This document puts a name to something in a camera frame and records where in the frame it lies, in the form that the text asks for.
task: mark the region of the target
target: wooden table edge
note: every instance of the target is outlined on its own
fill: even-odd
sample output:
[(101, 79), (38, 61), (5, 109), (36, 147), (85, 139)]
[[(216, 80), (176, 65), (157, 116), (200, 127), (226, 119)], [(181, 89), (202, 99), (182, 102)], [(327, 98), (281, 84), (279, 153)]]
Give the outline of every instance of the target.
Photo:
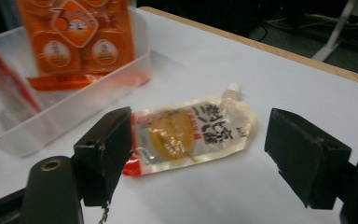
[(284, 49), (278, 49), (278, 48), (272, 47), (270, 45), (254, 41), (252, 39), (249, 39), (249, 38), (246, 38), (246, 37), (243, 37), (240, 35), (234, 35), (230, 32), (226, 32), (226, 31), (214, 28), (209, 25), (205, 25), (205, 24), (202, 24), (202, 23), (199, 23), (196, 21), (192, 21), (192, 20), (189, 20), (189, 19), (186, 19), (183, 17), (179, 17), (179, 16), (173, 15), (171, 13), (164, 12), (164, 11), (152, 8), (152, 7), (139, 7), (139, 8), (143, 11), (147, 11), (147, 12), (162, 16), (162, 17), (170, 19), (170, 20), (178, 21), (183, 24), (190, 25), (192, 27), (207, 31), (209, 33), (212, 33), (215, 35), (220, 35), (222, 37), (240, 42), (242, 44), (245, 44), (245, 45), (257, 48), (257, 49), (262, 49), (266, 52), (276, 54), (283, 58), (286, 58), (286, 59), (289, 59), (289, 60), (292, 60), (292, 61), (295, 61), (298, 63), (303, 63), (307, 66), (325, 71), (327, 73), (330, 73), (330, 74), (333, 74), (333, 75), (336, 75), (339, 77), (345, 77), (352, 81), (358, 82), (358, 73), (351, 72), (349, 70), (339, 68), (334, 65), (327, 64), (327, 63), (322, 63), (322, 62), (319, 62), (319, 61), (316, 61), (316, 60), (313, 60), (313, 59), (310, 59), (310, 58), (307, 58), (307, 57), (304, 57), (304, 56), (301, 56), (298, 54), (294, 54), (294, 53), (284, 50)]

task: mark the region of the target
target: clear plastic container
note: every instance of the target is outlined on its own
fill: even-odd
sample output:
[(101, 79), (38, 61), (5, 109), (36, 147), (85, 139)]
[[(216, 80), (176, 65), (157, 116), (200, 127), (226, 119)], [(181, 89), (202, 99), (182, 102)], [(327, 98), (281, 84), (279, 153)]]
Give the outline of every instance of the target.
[[(131, 10), (135, 60), (79, 91), (34, 91), (45, 109), (24, 122), (11, 118), (0, 100), (0, 149), (14, 156), (40, 150), (81, 121), (134, 90), (150, 76), (147, 25)], [(0, 56), (26, 82), (37, 74), (28, 37), (22, 27), (0, 34)]]

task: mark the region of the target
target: orange package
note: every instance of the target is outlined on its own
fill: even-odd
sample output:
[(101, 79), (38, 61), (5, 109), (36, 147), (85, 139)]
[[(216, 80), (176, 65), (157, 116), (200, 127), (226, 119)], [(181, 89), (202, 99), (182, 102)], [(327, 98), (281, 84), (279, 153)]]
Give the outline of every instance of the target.
[(17, 0), (38, 91), (81, 89), (134, 60), (128, 0)]

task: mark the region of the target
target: white table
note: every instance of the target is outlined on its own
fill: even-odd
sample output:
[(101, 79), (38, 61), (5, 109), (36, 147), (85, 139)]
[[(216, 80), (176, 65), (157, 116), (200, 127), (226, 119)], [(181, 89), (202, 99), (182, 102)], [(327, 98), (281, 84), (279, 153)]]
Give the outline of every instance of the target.
[[(43, 150), (13, 158), (0, 151), (0, 198), (24, 188), (31, 167), (47, 157), (73, 155), (73, 144), (106, 112), (172, 105), (220, 95), (230, 82), (259, 118), (243, 152), (200, 165), (140, 177), (122, 176), (108, 223), (339, 223), (333, 211), (305, 209), (278, 174), (264, 142), (272, 107), (297, 113), (352, 147), (358, 162), (358, 83), (138, 10), (149, 26), (153, 76)], [(85, 223), (99, 208), (83, 207)]]

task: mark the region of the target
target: food pouch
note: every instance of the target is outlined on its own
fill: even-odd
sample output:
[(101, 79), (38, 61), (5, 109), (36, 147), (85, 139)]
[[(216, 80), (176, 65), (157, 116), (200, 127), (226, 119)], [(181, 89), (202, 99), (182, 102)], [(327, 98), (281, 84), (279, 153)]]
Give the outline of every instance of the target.
[(123, 174), (182, 168), (246, 149), (255, 136), (257, 117), (238, 98), (234, 83), (223, 98), (132, 113), (133, 153)]
[(38, 91), (76, 90), (134, 59), (128, 0), (17, 0)]

